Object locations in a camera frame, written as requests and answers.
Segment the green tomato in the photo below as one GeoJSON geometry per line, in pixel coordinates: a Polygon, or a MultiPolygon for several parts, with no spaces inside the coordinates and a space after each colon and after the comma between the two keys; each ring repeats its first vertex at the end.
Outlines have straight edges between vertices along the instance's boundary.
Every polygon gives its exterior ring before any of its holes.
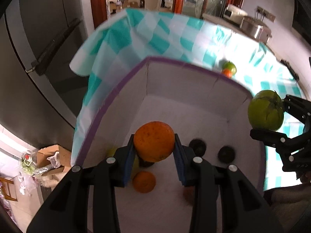
{"type": "Polygon", "coordinates": [[[277,131],[284,121],[284,106],[272,90],[257,93],[248,105],[248,120],[253,129],[277,131]]]}

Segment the dark red apple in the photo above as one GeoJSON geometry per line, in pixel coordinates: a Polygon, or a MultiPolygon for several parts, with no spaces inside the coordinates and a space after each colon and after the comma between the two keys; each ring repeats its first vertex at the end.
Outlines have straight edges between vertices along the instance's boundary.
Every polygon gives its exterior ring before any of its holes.
{"type": "Polygon", "coordinates": [[[183,188],[183,197],[186,203],[190,206],[193,206],[195,196],[195,188],[194,187],[184,187],[183,188]]]}

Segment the small dark fruit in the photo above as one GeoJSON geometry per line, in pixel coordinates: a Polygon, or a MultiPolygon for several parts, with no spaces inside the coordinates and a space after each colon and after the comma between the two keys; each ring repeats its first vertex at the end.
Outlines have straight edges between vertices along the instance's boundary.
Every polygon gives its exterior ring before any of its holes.
{"type": "Polygon", "coordinates": [[[218,151],[218,159],[221,163],[232,163],[236,158],[235,150],[230,146],[223,146],[218,151]]]}

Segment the dark passion fruit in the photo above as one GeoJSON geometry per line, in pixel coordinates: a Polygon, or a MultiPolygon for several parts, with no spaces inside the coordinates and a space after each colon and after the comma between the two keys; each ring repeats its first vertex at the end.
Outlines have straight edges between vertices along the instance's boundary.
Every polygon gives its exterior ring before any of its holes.
{"type": "Polygon", "coordinates": [[[206,143],[198,138],[191,140],[189,147],[192,148],[196,157],[203,157],[207,148],[206,143]]]}

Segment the small mandarin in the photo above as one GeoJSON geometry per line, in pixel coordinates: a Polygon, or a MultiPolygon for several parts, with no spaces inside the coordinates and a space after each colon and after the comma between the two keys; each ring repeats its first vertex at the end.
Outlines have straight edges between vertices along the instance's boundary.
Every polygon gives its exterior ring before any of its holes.
{"type": "Polygon", "coordinates": [[[230,70],[230,69],[228,69],[228,68],[223,69],[223,70],[221,71],[221,73],[222,73],[224,76],[228,77],[228,78],[232,78],[232,76],[233,76],[232,70],[230,70]]]}
{"type": "Polygon", "coordinates": [[[156,186],[156,177],[148,171],[138,172],[132,180],[135,191],[146,194],[154,190],[156,186]]]}

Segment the yellow orange citrus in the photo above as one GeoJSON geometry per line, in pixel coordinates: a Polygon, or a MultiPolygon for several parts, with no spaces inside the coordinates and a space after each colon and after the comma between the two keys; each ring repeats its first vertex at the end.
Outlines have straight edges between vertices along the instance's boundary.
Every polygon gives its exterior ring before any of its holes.
{"type": "MultiPolygon", "coordinates": [[[[117,149],[118,149],[117,147],[108,149],[106,151],[105,157],[106,158],[113,157],[117,149]]],[[[135,156],[135,160],[133,162],[132,171],[131,171],[131,178],[133,178],[139,171],[140,171],[139,160],[138,160],[138,157],[135,156]]]]}

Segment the green lime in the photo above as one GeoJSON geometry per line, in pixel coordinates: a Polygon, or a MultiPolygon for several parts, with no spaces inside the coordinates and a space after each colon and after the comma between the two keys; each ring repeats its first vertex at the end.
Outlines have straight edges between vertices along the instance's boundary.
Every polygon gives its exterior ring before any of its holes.
{"type": "Polygon", "coordinates": [[[222,69],[228,69],[233,75],[237,73],[237,68],[234,63],[227,61],[222,65],[222,69]]]}

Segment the large orange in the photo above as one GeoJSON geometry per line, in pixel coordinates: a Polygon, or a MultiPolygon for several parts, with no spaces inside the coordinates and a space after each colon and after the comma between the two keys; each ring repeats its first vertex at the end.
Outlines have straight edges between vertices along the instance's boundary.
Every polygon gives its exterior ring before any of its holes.
{"type": "Polygon", "coordinates": [[[156,163],[172,154],[175,147],[175,133],[166,123],[149,122],[135,132],[133,142],[141,159],[156,163]]]}

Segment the cardboard box on floor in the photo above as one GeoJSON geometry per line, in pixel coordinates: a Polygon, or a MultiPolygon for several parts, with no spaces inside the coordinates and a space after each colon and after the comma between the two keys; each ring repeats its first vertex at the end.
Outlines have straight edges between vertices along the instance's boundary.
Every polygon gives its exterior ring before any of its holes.
{"type": "Polygon", "coordinates": [[[71,152],[60,145],[52,145],[37,152],[36,175],[67,173],[71,169],[71,152]]]}

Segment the purple white storage box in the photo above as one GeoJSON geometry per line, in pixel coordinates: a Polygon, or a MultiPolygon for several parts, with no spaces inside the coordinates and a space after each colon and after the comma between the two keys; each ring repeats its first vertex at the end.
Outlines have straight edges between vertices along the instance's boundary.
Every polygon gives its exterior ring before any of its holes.
{"type": "MultiPolygon", "coordinates": [[[[142,125],[161,121],[183,145],[202,139],[204,159],[215,166],[221,166],[218,151],[231,146],[233,163],[263,192],[266,153],[263,143],[250,137],[251,99],[246,87],[220,73],[173,59],[146,58],[100,98],[94,117],[81,120],[86,133],[75,163],[95,166],[108,151],[126,145],[142,125]]],[[[121,231],[188,232],[192,208],[183,197],[173,157],[150,171],[156,177],[153,191],[140,194],[132,185],[115,190],[121,231]]]]}

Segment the grey refrigerator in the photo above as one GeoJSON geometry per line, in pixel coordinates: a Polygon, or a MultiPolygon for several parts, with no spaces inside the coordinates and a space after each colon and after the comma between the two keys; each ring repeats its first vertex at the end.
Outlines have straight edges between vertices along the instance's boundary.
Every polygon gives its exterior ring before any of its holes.
{"type": "Polygon", "coordinates": [[[88,78],[70,62],[89,35],[83,0],[1,0],[1,124],[35,148],[72,147],[88,78]]]}

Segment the silver cooking pot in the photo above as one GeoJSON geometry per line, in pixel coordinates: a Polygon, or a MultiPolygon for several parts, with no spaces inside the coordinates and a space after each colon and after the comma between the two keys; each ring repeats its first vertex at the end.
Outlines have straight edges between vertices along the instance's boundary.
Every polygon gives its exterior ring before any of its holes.
{"type": "Polygon", "coordinates": [[[271,29],[259,19],[245,16],[240,24],[240,30],[249,37],[267,44],[272,37],[271,29]]]}

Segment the white appliance on counter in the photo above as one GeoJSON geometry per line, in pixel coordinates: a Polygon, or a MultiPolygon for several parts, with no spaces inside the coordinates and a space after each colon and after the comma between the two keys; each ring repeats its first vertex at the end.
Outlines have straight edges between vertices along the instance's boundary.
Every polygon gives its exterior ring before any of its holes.
{"type": "Polygon", "coordinates": [[[224,10],[224,15],[223,15],[225,19],[232,21],[236,24],[241,24],[242,19],[245,16],[248,16],[247,12],[245,12],[244,10],[241,10],[240,8],[232,4],[228,4],[228,6],[224,10]]]}

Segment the teal white checkered tablecloth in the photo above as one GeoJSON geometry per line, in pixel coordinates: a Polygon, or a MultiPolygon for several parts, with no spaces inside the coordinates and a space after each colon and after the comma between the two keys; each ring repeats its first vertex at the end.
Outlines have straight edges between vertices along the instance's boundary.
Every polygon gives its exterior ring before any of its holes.
{"type": "Polygon", "coordinates": [[[71,163],[81,151],[100,104],[127,73],[149,56],[162,56],[219,70],[237,67],[235,80],[252,94],[273,90],[304,98],[288,69],[263,43],[221,25],[180,14],[125,9],[102,23],[82,44],[70,69],[88,77],[87,92],[76,120],[71,163]]]}

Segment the wall power socket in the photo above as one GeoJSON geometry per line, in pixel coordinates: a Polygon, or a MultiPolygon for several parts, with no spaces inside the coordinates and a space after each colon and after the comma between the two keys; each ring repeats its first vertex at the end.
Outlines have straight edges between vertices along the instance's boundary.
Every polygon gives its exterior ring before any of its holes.
{"type": "Polygon", "coordinates": [[[263,9],[262,7],[258,6],[256,9],[256,18],[258,18],[258,15],[261,15],[261,21],[263,22],[264,19],[268,19],[271,22],[275,21],[276,16],[267,10],[263,9]]]}

